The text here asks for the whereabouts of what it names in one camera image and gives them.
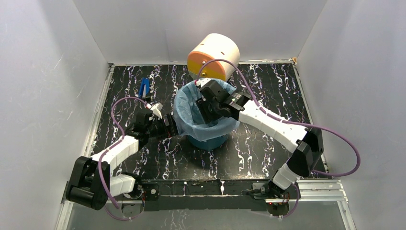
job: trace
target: white wall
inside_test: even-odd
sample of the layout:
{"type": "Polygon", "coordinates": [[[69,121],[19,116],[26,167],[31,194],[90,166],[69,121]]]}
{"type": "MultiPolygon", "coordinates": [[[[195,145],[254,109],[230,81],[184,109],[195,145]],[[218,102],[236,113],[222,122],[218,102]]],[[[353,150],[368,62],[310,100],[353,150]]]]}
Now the white wall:
{"type": "MultiPolygon", "coordinates": [[[[340,131],[361,152],[361,167],[343,177],[357,229],[406,225],[406,1],[329,0],[298,58],[316,124],[340,131]]],[[[355,157],[325,137],[334,172],[355,157]]]]}
{"type": "Polygon", "coordinates": [[[108,62],[186,63],[209,33],[241,60],[297,57],[327,0],[74,0],[108,62]]]}
{"type": "Polygon", "coordinates": [[[108,66],[72,0],[0,5],[0,229],[50,230],[108,66]]]}

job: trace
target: trash bag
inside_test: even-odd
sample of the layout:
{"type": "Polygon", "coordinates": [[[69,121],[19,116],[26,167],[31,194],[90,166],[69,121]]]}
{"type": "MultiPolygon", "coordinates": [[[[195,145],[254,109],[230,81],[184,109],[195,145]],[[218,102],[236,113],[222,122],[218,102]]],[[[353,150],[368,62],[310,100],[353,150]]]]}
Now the trash bag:
{"type": "MultiPolygon", "coordinates": [[[[228,93],[236,90],[227,82],[217,81],[228,93]]],[[[202,97],[194,81],[187,83],[178,90],[173,105],[173,118],[180,136],[189,135],[197,141],[224,136],[239,126],[239,121],[231,117],[222,117],[216,121],[205,124],[203,116],[197,107],[196,101],[202,97]]]]}

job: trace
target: marble tabletop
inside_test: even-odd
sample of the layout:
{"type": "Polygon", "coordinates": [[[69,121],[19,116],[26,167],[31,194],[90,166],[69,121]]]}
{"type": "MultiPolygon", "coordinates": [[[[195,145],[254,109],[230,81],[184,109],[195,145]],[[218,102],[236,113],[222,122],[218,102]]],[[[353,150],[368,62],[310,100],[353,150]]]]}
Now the marble tabletop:
{"type": "MultiPolygon", "coordinates": [[[[293,64],[241,64],[239,68],[265,107],[288,120],[309,122],[293,64]]],[[[172,111],[177,90],[192,80],[185,65],[114,67],[92,154],[102,151],[120,137],[110,117],[111,107],[122,97],[136,96],[142,77],[150,79],[152,103],[162,103],[163,113],[172,111]]],[[[229,83],[239,89],[245,88],[236,72],[229,83]]],[[[129,125],[141,106],[130,99],[119,104],[115,114],[120,125],[129,125]]],[[[194,147],[186,137],[161,141],[150,139],[113,174],[130,172],[141,175],[142,179],[155,180],[266,179],[273,177],[290,155],[273,138],[241,124],[221,147],[212,151],[194,147]]],[[[325,171],[321,161],[315,169],[325,171]]],[[[310,178],[325,177],[312,174],[310,178]]]]}

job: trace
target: trash bin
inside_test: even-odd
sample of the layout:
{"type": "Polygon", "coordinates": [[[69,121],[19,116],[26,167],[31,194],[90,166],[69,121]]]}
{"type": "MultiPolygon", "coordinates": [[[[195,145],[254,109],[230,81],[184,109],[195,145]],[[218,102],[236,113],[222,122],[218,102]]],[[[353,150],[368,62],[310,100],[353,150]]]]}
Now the trash bin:
{"type": "MultiPolygon", "coordinates": [[[[223,80],[213,80],[217,81],[229,93],[236,90],[223,80]]],[[[196,100],[201,97],[202,95],[194,81],[184,85],[176,93],[173,117],[180,136],[187,136],[187,139],[200,149],[213,150],[227,140],[228,134],[239,126],[239,121],[231,117],[222,117],[205,124],[196,104],[196,100]]]]}

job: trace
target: orange and white container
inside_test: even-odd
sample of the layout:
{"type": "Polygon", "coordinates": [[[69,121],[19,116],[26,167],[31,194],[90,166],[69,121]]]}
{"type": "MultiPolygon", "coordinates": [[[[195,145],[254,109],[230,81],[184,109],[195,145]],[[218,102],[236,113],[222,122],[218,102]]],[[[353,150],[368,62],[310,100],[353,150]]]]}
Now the orange and white container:
{"type": "MultiPolygon", "coordinates": [[[[240,51],[230,38],[221,34],[209,34],[188,55],[188,71],[193,79],[197,79],[200,68],[209,60],[225,59],[238,65],[240,51]]],[[[208,64],[201,74],[201,78],[217,78],[227,81],[235,69],[225,62],[208,64]]]]}

